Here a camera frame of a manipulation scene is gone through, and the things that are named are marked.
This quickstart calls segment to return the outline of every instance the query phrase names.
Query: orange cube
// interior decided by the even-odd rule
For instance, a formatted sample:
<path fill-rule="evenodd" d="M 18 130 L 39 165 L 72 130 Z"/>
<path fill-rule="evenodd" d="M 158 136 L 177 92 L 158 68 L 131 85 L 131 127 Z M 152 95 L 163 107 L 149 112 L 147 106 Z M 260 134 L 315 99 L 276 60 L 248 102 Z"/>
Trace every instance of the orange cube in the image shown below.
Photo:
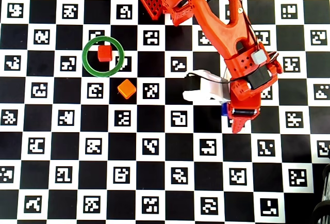
<path fill-rule="evenodd" d="M 111 45 L 98 46 L 97 57 L 100 62 L 112 61 L 112 47 Z"/>
<path fill-rule="evenodd" d="M 131 83 L 131 81 L 126 79 L 118 86 L 118 91 L 125 99 L 129 99 L 136 92 L 136 87 Z"/>

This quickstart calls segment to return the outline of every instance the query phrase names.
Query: checkerboard mat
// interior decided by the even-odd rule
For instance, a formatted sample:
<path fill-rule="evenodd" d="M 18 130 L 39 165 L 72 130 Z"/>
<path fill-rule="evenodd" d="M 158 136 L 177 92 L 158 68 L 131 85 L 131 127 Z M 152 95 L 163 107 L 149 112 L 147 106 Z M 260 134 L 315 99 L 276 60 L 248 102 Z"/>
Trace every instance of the checkerboard mat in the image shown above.
<path fill-rule="evenodd" d="M 217 102 L 182 97 L 187 71 L 225 71 L 195 19 L 152 21 L 139 0 L 1 0 L 0 223 L 306 223 L 329 163 L 329 0 L 243 5 L 284 73 L 232 134 Z M 228 0 L 210 6 L 228 23 Z M 125 50 L 110 78 L 81 63 L 101 35 Z M 114 67 L 113 49 L 101 63 L 93 46 L 91 66 Z"/>

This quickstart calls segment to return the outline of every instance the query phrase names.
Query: black square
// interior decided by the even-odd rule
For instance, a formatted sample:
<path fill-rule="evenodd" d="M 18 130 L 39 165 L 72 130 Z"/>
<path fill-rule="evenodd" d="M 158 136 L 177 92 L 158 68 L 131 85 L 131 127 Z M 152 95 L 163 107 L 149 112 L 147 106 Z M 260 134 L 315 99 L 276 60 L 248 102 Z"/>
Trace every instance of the black square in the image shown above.
<path fill-rule="evenodd" d="M 282 161 L 311 163 L 309 135 L 281 135 Z"/>
<path fill-rule="evenodd" d="M 275 24 L 274 0 L 247 1 L 247 13 L 252 24 Z"/>
<path fill-rule="evenodd" d="M 27 76 L 53 76 L 54 51 L 28 51 Z"/>
<path fill-rule="evenodd" d="M 24 13 L 24 3 L 8 3 L 7 18 L 22 19 Z"/>
<path fill-rule="evenodd" d="M 279 134 L 278 106 L 262 106 L 258 117 L 251 121 L 251 132 Z"/>
<path fill-rule="evenodd" d="M 305 24 L 330 24 L 330 6 L 328 1 L 304 0 L 304 18 Z"/>
<path fill-rule="evenodd" d="M 22 132 L 0 132 L 0 159 L 21 159 Z"/>
<path fill-rule="evenodd" d="M 84 196 L 84 214 L 99 214 L 101 212 L 101 196 Z"/>
<path fill-rule="evenodd" d="M 171 184 L 188 184 L 188 168 L 171 167 Z"/>
<path fill-rule="evenodd" d="M 165 198 L 166 220 L 194 220 L 193 191 L 166 191 Z"/>
<path fill-rule="evenodd" d="M 164 132 L 165 109 L 163 105 L 138 105 L 138 132 Z"/>
<path fill-rule="evenodd" d="M 54 104 L 80 104 L 81 78 L 55 78 Z"/>
<path fill-rule="evenodd" d="M 285 118 L 287 128 L 302 129 L 304 127 L 304 117 L 302 111 L 286 111 Z"/>
<path fill-rule="evenodd" d="M 278 51 L 304 51 L 303 25 L 277 25 L 276 39 Z"/>
<path fill-rule="evenodd" d="M 283 192 L 281 163 L 253 163 L 254 191 Z"/>
<path fill-rule="evenodd" d="M 309 107 L 310 133 L 330 134 L 328 125 L 329 116 L 329 107 Z"/>
<path fill-rule="evenodd" d="M 112 25 L 111 36 L 115 37 L 125 50 L 138 49 L 138 26 L 137 25 Z"/>
<path fill-rule="evenodd" d="M 82 25 L 57 25 L 56 50 L 82 50 Z"/>
<path fill-rule="evenodd" d="M 51 159 L 78 159 L 79 133 L 52 133 Z"/>
<path fill-rule="evenodd" d="M 22 161 L 20 189 L 48 189 L 49 161 Z"/>
<path fill-rule="evenodd" d="M 127 79 L 133 85 L 135 86 L 137 85 L 136 78 L 127 78 Z M 125 99 L 124 96 L 122 96 L 118 91 L 118 85 L 123 83 L 124 80 L 125 80 L 124 78 L 110 78 L 110 104 L 136 104 L 136 98 L 137 98 L 136 93 L 133 94 L 129 99 Z"/>
<path fill-rule="evenodd" d="M 147 10 L 145 9 L 143 3 L 141 1 L 139 1 L 139 11 L 138 11 L 138 23 L 139 24 L 152 24 L 152 25 L 156 25 L 156 24 L 165 24 L 165 15 L 160 15 L 158 20 L 152 20 L 152 18 L 150 17 L 149 13 L 147 12 Z"/>
<path fill-rule="evenodd" d="M 0 49 L 25 50 L 27 49 L 27 24 L 2 24 Z"/>
<path fill-rule="evenodd" d="M 195 133 L 221 133 L 221 106 L 194 106 Z"/>
<path fill-rule="evenodd" d="M 79 189 L 106 189 L 107 162 L 79 161 Z"/>
<path fill-rule="evenodd" d="M 19 111 L 17 109 L 1 110 L 1 126 L 17 126 Z"/>
<path fill-rule="evenodd" d="M 254 222 L 253 192 L 224 193 L 225 220 Z"/>
<path fill-rule="evenodd" d="M 108 105 L 82 105 L 80 130 L 107 132 Z"/>
<path fill-rule="evenodd" d="M 306 52 L 307 77 L 329 78 L 330 52 Z"/>
<path fill-rule="evenodd" d="M 51 42 L 50 29 L 35 29 L 34 30 L 34 45 L 49 45 Z"/>
<path fill-rule="evenodd" d="M 218 52 L 193 52 L 193 70 L 204 69 L 220 76 L 220 55 Z"/>
<path fill-rule="evenodd" d="M 192 104 L 192 102 L 183 98 L 184 85 L 184 78 L 165 78 L 165 103 L 178 105 Z"/>
<path fill-rule="evenodd" d="M 24 103 L 24 90 L 24 77 L 0 77 L 0 103 Z"/>
<path fill-rule="evenodd" d="M 251 162 L 249 134 L 223 134 L 223 161 Z"/>
<path fill-rule="evenodd" d="M 202 215 L 218 215 L 218 198 L 217 197 L 201 197 L 201 214 Z"/>
<path fill-rule="evenodd" d="M 111 0 L 85 0 L 84 24 L 110 24 Z"/>
<path fill-rule="evenodd" d="M 56 24 L 56 0 L 30 0 L 29 22 L 30 24 Z"/>
<path fill-rule="evenodd" d="M 192 50 L 192 26 L 165 26 L 165 50 L 191 51 Z"/>
<path fill-rule="evenodd" d="M 167 161 L 193 161 L 192 134 L 165 134 Z"/>
<path fill-rule="evenodd" d="M 306 79 L 279 79 L 278 95 L 280 105 L 308 105 Z"/>
<path fill-rule="evenodd" d="M 135 219 L 135 190 L 108 190 L 107 219 Z"/>
<path fill-rule="evenodd" d="M 136 189 L 164 189 L 164 162 L 137 162 L 136 166 Z"/>
<path fill-rule="evenodd" d="M 220 162 L 195 162 L 195 190 L 223 191 L 223 169 Z"/>
<path fill-rule="evenodd" d="M 136 159 L 136 133 L 109 133 L 109 160 Z"/>
<path fill-rule="evenodd" d="M 76 214 L 76 190 L 49 190 L 48 219 L 75 219 Z"/>
<path fill-rule="evenodd" d="M 165 77 L 164 68 L 164 52 L 138 52 L 138 77 Z"/>

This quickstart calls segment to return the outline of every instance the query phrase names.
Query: white square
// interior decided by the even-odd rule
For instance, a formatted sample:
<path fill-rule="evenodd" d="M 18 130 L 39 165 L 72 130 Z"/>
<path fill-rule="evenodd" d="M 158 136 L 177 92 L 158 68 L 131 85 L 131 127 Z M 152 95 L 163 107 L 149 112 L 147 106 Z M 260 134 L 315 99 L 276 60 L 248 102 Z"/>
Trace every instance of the white square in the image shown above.
<path fill-rule="evenodd" d="M 296 175 L 291 173 L 289 176 L 289 170 L 292 169 L 304 170 L 303 173 L 305 174 L 305 177 L 307 177 L 307 181 L 305 180 L 304 182 L 295 182 L 295 186 L 290 186 L 290 181 L 293 182 L 293 180 L 296 178 Z M 282 163 L 282 174 L 284 193 L 314 193 L 312 164 Z M 307 186 L 297 186 L 298 183 L 307 183 Z"/>
<path fill-rule="evenodd" d="M 139 25 L 138 51 L 165 51 L 165 25 Z"/>
<path fill-rule="evenodd" d="M 3 77 L 25 77 L 27 50 L 1 50 L 0 75 Z"/>
<path fill-rule="evenodd" d="M 259 42 L 262 42 L 266 51 L 277 51 L 276 25 L 274 24 L 253 24 L 252 28 Z"/>
<path fill-rule="evenodd" d="M 123 111 L 123 114 L 117 116 L 117 111 Z M 135 133 L 137 130 L 137 105 L 133 104 L 111 104 L 109 105 L 109 132 L 115 133 Z"/>
<path fill-rule="evenodd" d="M 4 121 L 7 122 L 9 121 L 9 125 L 0 125 L 0 132 L 1 131 L 5 131 L 5 132 L 21 132 L 23 131 L 23 124 L 24 124 L 24 104 L 0 104 L 0 113 L 2 113 L 2 111 L 4 111 L 5 115 L 2 116 L 2 114 L 0 114 L 0 118 L 4 118 Z M 15 118 L 15 116 L 12 116 L 10 111 L 6 112 L 6 110 L 17 110 L 18 112 L 18 116 L 17 118 Z"/>
<path fill-rule="evenodd" d="M 330 135 L 310 135 L 310 150 L 313 164 L 328 164 Z"/>
<path fill-rule="evenodd" d="M 109 104 L 110 80 L 100 77 L 81 78 L 81 104 Z"/>
<path fill-rule="evenodd" d="M 297 116 L 302 112 L 302 120 Z M 287 118 L 290 118 L 290 126 L 287 127 Z M 303 121 L 304 127 L 299 127 L 300 123 Z M 281 134 L 310 134 L 309 126 L 309 109 L 308 106 L 279 106 L 279 130 Z"/>
<path fill-rule="evenodd" d="M 108 132 L 80 132 L 79 160 L 107 161 L 108 140 Z"/>
<path fill-rule="evenodd" d="M 82 28 L 82 44 L 85 46 L 90 40 L 95 38 L 95 36 L 102 36 L 104 32 L 104 36 L 111 37 L 111 25 L 109 24 L 84 24 Z M 89 31 L 94 30 L 95 32 L 91 34 L 91 39 L 89 38 Z M 89 51 L 97 51 L 98 45 L 93 45 L 89 49 Z"/>
<path fill-rule="evenodd" d="M 87 206 L 87 211 L 94 208 L 100 213 L 84 213 L 88 201 L 94 202 Z M 79 189 L 77 197 L 77 220 L 105 220 L 107 218 L 107 190 L 106 189 Z"/>
<path fill-rule="evenodd" d="M 253 192 L 252 162 L 223 162 L 223 190 Z"/>
<path fill-rule="evenodd" d="M 138 78 L 138 105 L 165 105 L 165 78 Z"/>
<path fill-rule="evenodd" d="M 194 162 L 165 161 L 165 190 L 194 191 Z"/>
<path fill-rule="evenodd" d="M 224 192 L 202 191 L 194 192 L 195 221 L 224 221 Z"/>
<path fill-rule="evenodd" d="M 308 78 L 308 106 L 329 106 L 330 95 L 327 93 L 329 89 L 330 78 Z"/>
<path fill-rule="evenodd" d="M 222 134 L 194 133 L 194 161 L 223 162 Z"/>
<path fill-rule="evenodd" d="M 0 189 L 20 189 L 20 177 L 21 177 L 21 161 L 20 160 L 0 160 L 0 174 L 3 176 L 0 179 Z"/>
<path fill-rule="evenodd" d="M 199 38 L 199 33 L 203 32 L 202 28 L 199 25 L 192 25 L 192 50 L 195 52 L 206 51 L 206 52 L 217 52 L 216 48 L 211 44 L 211 42 L 203 35 L 202 38 Z"/>
<path fill-rule="evenodd" d="M 221 116 L 221 125 L 222 125 L 222 133 L 223 134 L 233 134 L 232 127 L 228 126 L 228 122 L 233 122 L 232 120 L 228 120 L 228 117 Z M 247 121 L 238 134 L 250 134 L 251 133 L 251 121 Z"/>
<path fill-rule="evenodd" d="M 113 25 L 138 25 L 138 1 L 111 0 L 110 23 Z"/>
<path fill-rule="evenodd" d="M 330 50 L 330 24 L 305 24 L 304 34 L 305 51 Z"/>
<path fill-rule="evenodd" d="M 280 192 L 253 192 L 254 198 L 254 220 L 256 222 L 265 223 L 285 223 L 285 208 L 284 208 L 284 193 Z M 260 200 L 261 199 L 277 199 L 278 208 L 272 208 L 267 202 L 270 210 L 261 211 Z"/>
<path fill-rule="evenodd" d="M 79 161 L 55 160 L 49 165 L 49 189 L 78 189 Z"/>
<path fill-rule="evenodd" d="M 25 213 L 25 197 L 26 196 L 36 196 L 35 202 L 29 201 L 28 209 L 35 209 L 39 213 Z M 48 189 L 20 189 L 19 200 L 18 200 L 18 220 L 46 220 L 48 213 Z"/>
<path fill-rule="evenodd" d="M 278 78 L 307 78 L 305 51 L 279 51 L 277 58 L 284 72 Z"/>
<path fill-rule="evenodd" d="M 29 24 L 27 49 L 54 51 L 56 48 L 56 24 Z"/>
<path fill-rule="evenodd" d="M 192 105 L 165 105 L 166 133 L 193 133 Z"/>
<path fill-rule="evenodd" d="M 280 134 L 251 134 L 252 162 L 281 163 Z"/>
<path fill-rule="evenodd" d="M 2 24 L 28 24 L 29 13 L 30 0 L 2 0 Z"/>
<path fill-rule="evenodd" d="M 165 161 L 165 133 L 136 133 L 137 161 Z"/>
<path fill-rule="evenodd" d="M 165 51 L 165 77 L 184 78 L 187 72 L 193 71 L 192 58 L 192 51 Z"/>
<path fill-rule="evenodd" d="M 136 220 L 165 220 L 165 190 L 137 190 L 135 201 Z"/>
<path fill-rule="evenodd" d="M 23 132 L 22 156 L 23 161 L 51 160 L 51 132 Z"/>
<path fill-rule="evenodd" d="M 275 23 L 277 25 L 304 25 L 303 0 L 275 0 Z"/>
<path fill-rule="evenodd" d="M 80 115 L 80 104 L 53 104 L 52 132 L 79 132 Z"/>
<path fill-rule="evenodd" d="M 136 190 L 136 161 L 108 161 L 107 190 Z"/>
<path fill-rule="evenodd" d="M 119 59 L 118 51 L 112 51 L 112 61 L 110 62 L 110 69 L 116 66 L 116 57 Z M 131 63 L 131 71 L 128 71 L 129 63 Z M 124 63 L 121 69 L 110 78 L 136 78 L 138 77 L 138 52 L 137 51 L 125 51 Z"/>
<path fill-rule="evenodd" d="M 25 104 L 52 104 L 53 99 L 53 77 L 25 78 Z"/>
<path fill-rule="evenodd" d="M 81 77 L 83 63 L 81 51 L 56 50 L 54 60 L 54 77 Z"/>
<path fill-rule="evenodd" d="M 84 24 L 84 0 L 57 0 L 56 5 L 56 24 Z"/>

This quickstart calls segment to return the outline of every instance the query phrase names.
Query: green ring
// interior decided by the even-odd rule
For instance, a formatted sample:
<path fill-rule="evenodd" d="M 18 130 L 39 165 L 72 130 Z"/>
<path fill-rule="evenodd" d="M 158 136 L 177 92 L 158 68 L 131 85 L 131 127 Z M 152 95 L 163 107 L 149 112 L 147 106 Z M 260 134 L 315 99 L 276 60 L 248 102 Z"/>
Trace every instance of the green ring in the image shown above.
<path fill-rule="evenodd" d="M 89 51 L 89 49 L 97 42 L 110 42 L 111 44 L 113 44 L 117 50 L 119 51 L 119 61 L 117 63 L 117 65 L 110 71 L 107 72 L 99 72 L 95 69 L 92 69 L 92 67 L 89 65 L 88 60 L 87 60 L 87 53 Z M 86 46 L 84 47 L 84 50 L 82 51 L 82 65 L 84 65 L 84 68 L 86 69 L 87 72 L 89 72 L 91 75 L 95 76 L 95 77 L 110 77 L 112 75 L 114 75 L 115 73 L 117 73 L 121 67 L 123 66 L 124 63 L 124 49 L 122 47 L 122 45 L 119 43 L 119 41 L 117 41 L 115 38 L 112 37 L 105 37 L 105 36 L 100 36 L 100 37 L 95 37 L 92 40 L 90 40 Z"/>

